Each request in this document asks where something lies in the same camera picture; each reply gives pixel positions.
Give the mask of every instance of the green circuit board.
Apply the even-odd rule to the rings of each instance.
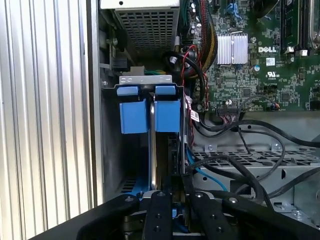
[[[238,4],[241,19],[227,13],[228,3],[222,0],[220,8],[212,10],[213,23],[217,34],[242,31],[248,35],[248,62],[227,66],[214,63],[207,71],[208,108],[198,105],[198,112],[214,112],[226,104],[236,108],[243,100],[256,94],[275,100],[280,111],[320,110],[320,51],[311,49],[311,44],[308,56],[285,54],[282,50],[283,42],[294,45],[297,41],[295,37],[299,31],[295,27],[298,25],[295,13],[287,15],[290,21],[286,20],[288,26],[285,26],[282,25],[280,4],[267,17],[255,19],[251,16],[250,1],[234,2]],[[291,35],[281,42],[284,27],[290,28]],[[199,34],[194,43],[200,42]],[[257,99],[246,110],[270,111],[270,105]]]

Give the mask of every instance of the ribbed metal panel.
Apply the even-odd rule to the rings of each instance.
[[[218,35],[218,53],[217,64],[229,65],[231,64],[231,35],[219,34]]]
[[[231,34],[233,42],[233,60],[232,64],[246,64],[248,62],[248,34]]]
[[[246,33],[218,34],[218,65],[246,64],[248,35]]]
[[[0,1],[0,238],[92,207],[85,0]]]

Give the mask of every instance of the label sticker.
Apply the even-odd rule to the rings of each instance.
[[[186,95],[186,96],[185,96],[185,99],[186,99],[186,101],[188,102],[188,107],[189,107],[189,109],[191,110],[192,98]]]
[[[190,117],[192,120],[195,120],[196,122],[200,122],[199,114],[193,110],[190,111]]]
[[[276,65],[276,59],[274,57],[267,57],[265,59],[265,64],[266,64],[267,67],[275,66]]]

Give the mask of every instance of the white label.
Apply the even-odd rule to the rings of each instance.
[[[274,57],[267,57],[265,59],[265,64],[266,64],[267,67],[275,66],[276,65],[276,59]]]
[[[188,102],[188,107],[191,110],[192,98],[189,96],[185,96],[186,101]]]
[[[190,117],[192,120],[195,120],[196,122],[200,122],[199,114],[193,110],[190,111]]]
[[[258,48],[258,52],[259,53],[276,53],[277,50],[276,50],[276,47],[271,47],[271,46],[265,46],[265,47],[262,47],[260,46]]]
[[[279,74],[276,74],[275,71],[268,71],[267,75],[265,75],[266,78],[280,78]]]

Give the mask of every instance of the silver heatsink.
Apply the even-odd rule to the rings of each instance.
[[[218,34],[218,65],[246,64],[248,62],[248,34]]]
[[[139,55],[173,50],[180,0],[101,0],[100,8],[114,10]]]

